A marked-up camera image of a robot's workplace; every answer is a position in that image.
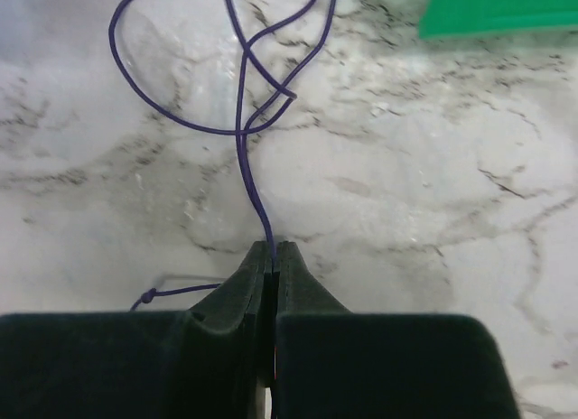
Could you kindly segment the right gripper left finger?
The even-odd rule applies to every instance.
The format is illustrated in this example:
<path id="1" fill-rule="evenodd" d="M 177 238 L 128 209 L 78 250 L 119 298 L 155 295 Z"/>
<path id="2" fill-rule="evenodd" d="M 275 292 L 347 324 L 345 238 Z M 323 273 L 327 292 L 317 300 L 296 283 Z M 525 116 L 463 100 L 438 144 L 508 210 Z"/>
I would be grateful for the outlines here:
<path id="1" fill-rule="evenodd" d="M 13 313 L 1 319 L 4 418 L 260 418 L 271 263 L 179 311 Z"/>

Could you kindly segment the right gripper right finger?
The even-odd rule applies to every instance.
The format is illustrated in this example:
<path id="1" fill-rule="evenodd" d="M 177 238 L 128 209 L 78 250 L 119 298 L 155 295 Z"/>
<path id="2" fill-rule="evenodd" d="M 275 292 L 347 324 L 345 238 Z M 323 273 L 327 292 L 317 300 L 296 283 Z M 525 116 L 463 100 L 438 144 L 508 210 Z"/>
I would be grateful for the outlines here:
<path id="1" fill-rule="evenodd" d="M 478 320 L 355 313 L 277 248 L 278 418 L 517 418 L 498 344 Z"/>

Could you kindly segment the green bin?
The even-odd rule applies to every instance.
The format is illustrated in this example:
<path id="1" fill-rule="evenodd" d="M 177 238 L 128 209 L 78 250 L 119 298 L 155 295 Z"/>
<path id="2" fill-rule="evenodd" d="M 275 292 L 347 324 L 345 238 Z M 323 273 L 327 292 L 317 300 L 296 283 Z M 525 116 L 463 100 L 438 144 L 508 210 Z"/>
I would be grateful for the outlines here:
<path id="1" fill-rule="evenodd" d="M 577 0 L 429 0 L 419 37 L 575 28 Z"/>

